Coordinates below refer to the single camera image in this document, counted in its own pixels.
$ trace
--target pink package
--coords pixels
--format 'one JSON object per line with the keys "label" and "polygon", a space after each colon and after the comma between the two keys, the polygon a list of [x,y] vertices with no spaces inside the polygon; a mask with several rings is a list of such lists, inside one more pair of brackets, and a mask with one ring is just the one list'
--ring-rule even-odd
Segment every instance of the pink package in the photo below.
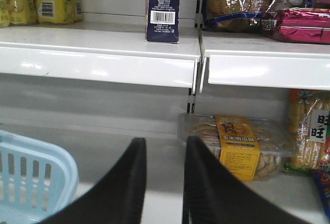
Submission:
{"label": "pink package", "polygon": [[294,43],[330,44],[330,9],[290,8],[266,13],[264,33]]}

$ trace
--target barcode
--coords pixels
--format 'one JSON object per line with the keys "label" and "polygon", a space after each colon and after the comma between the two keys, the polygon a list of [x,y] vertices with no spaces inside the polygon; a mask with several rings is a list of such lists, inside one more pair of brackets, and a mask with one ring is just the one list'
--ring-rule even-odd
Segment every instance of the barcode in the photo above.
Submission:
{"label": "barcode", "polygon": [[54,2],[41,3],[41,16],[45,18],[54,18]]}
{"label": "barcode", "polygon": [[81,4],[79,2],[76,2],[76,15],[82,15],[83,12],[81,10]]}
{"label": "barcode", "polygon": [[151,11],[150,23],[175,25],[175,12]]}

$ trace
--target light blue basket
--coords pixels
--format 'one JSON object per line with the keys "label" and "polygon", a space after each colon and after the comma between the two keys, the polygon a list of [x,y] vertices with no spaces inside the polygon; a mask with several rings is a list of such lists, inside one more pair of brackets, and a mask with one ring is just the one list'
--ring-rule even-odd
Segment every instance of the light blue basket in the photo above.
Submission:
{"label": "light blue basket", "polygon": [[39,222],[69,204],[77,187],[66,150],[0,130],[0,224]]}

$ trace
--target blue box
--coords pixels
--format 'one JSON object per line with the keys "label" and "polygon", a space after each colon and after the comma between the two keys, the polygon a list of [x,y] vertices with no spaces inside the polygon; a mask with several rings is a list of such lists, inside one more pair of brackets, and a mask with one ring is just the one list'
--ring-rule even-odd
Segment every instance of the blue box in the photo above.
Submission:
{"label": "blue box", "polygon": [[179,0],[146,0],[146,40],[179,42]]}

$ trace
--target dark blue package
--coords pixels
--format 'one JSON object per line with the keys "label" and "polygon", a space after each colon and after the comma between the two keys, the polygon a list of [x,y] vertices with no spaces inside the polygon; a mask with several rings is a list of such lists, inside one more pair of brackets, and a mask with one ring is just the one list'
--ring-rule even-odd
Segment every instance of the dark blue package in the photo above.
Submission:
{"label": "dark blue package", "polygon": [[146,40],[179,42],[179,0],[146,0]]}
{"label": "dark blue package", "polygon": [[325,215],[330,222],[330,173],[322,170],[315,170],[312,176],[319,190]]}

